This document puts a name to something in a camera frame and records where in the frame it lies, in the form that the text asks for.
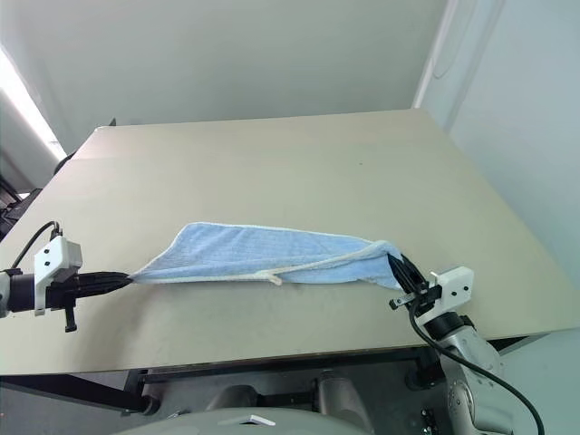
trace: table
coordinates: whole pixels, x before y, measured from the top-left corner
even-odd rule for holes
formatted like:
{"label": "table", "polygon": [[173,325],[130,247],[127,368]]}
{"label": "table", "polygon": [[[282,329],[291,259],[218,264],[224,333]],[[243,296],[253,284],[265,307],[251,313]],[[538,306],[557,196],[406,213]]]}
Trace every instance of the table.
{"label": "table", "polygon": [[[422,271],[475,271],[462,310],[488,339],[580,325],[576,291],[425,111],[101,127],[0,245],[58,220],[81,272],[131,273],[190,222],[394,243]],[[21,264],[32,269],[32,253]],[[377,285],[130,285],[63,314],[0,322],[3,375],[113,371],[416,346]]]}

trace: black cable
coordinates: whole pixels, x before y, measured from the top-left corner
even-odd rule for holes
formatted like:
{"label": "black cable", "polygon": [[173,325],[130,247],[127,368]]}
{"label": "black cable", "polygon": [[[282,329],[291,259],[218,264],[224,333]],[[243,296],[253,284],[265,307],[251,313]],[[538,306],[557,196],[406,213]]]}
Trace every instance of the black cable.
{"label": "black cable", "polygon": [[497,377],[495,374],[488,372],[487,370],[482,369],[481,367],[474,364],[473,362],[469,362],[469,361],[465,360],[464,358],[461,358],[460,356],[456,355],[455,353],[449,351],[448,349],[445,349],[443,346],[441,346],[441,345],[437,344],[435,341],[431,340],[431,338],[420,329],[420,327],[417,325],[417,321],[415,320],[415,313],[417,312],[417,308],[419,307],[419,303],[420,303],[420,299],[416,298],[413,301],[411,308],[409,309],[409,321],[411,322],[411,326],[412,326],[413,330],[415,331],[415,333],[417,333],[417,335],[420,338],[422,338],[425,341],[425,343],[427,343],[433,349],[444,354],[445,356],[447,356],[451,360],[455,361],[456,363],[459,363],[461,365],[464,365],[468,369],[471,369],[473,372],[477,372],[477,373],[485,376],[486,378],[501,385],[506,390],[511,392],[522,403],[524,403],[524,405],[526,405],[526,407],[531,412],[532,417],[534,417],[534,421],[536,421],[537,434],[538,435],[545,435],[544,423],[542,422],[542,418],[540,417],[540,414],[538,414],[538,412],[536,411],[536,408],[534,408],[534,405],[532,405],[532,403],[526,398],[526,396],[524,396],[524,394],[522,394],[521,392],[516,390],[515,387],[512,387],[509,383],[507,383],[503,379]]}
{"label": "black cable", "polygon": [[26,246],[24,247],[24,249],[22,250],[22,252],[20,253],[20,255],[16,258],[16,260],[12,263],[12,267],[13,269],[16,269],[18,267],[18,265],[20,264],[20,262],[22,261],[23,257],[26,255],[26,252],[28,252],[28,249],[30,249],[30,247],[33,245],[33,243],[36,241],[36,239],[48,228],[48,227],[54,227],[53,232],[51,234],[51,240],[56,236],[59,235],[61,236],[63,234],[62,230],[61,230],[61,226],[59,225],[58,222],[51,220],[50,222],[46,222],[44,225],[42,225],[40,228],[38,228],[38,231],[36,231],[34,233],[34,235],[32,236],[32,238],[28,241],[28,243],[26,244]]}

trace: blue towel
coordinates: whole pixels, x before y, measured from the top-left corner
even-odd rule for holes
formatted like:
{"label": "blue towel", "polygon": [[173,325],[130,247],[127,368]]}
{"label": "blue towel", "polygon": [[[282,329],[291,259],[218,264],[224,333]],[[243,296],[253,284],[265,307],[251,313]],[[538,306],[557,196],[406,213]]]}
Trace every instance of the blue towel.
{"label": "blue towel", "polygon": [[385,241],[276,227],[198,222],[130,278],[136,283],[271,281],[304,284],[368,281],[398,287]]}

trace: white bracket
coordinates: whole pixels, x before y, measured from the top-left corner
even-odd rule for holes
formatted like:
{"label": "white bracket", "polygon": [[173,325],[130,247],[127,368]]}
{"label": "white bracket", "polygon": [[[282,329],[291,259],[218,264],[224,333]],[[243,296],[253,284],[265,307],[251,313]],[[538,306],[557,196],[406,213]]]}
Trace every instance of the white bracket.
{"label": "white bracket", "polygon": [[62,282],[82,266],[81,246],[57,236],[34,256],[34,315],[46,308],[46,287]]}
{"label": "white bracket", "polygon": [[420,325],[426,324],[443,313],[454,311],[471,299],[473,270],[460,266],[440,275],[433,272],[431,274],[435,276],[436,284],[441,286],[441,297],[434,302],[433,308],[417,318],[417,323]]}

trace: cloth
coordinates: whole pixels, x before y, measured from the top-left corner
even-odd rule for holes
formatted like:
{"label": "cloth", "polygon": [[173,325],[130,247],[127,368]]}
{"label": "cloth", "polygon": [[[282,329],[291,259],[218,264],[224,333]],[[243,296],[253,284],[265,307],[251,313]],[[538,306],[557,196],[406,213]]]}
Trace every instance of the cloth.
{"label": "cloth", "polygon": [[271,281],[304,284],[368,281],[397,288],[385,241],[276,227],[185,226],[171,246],[130,278],[136,283]]}

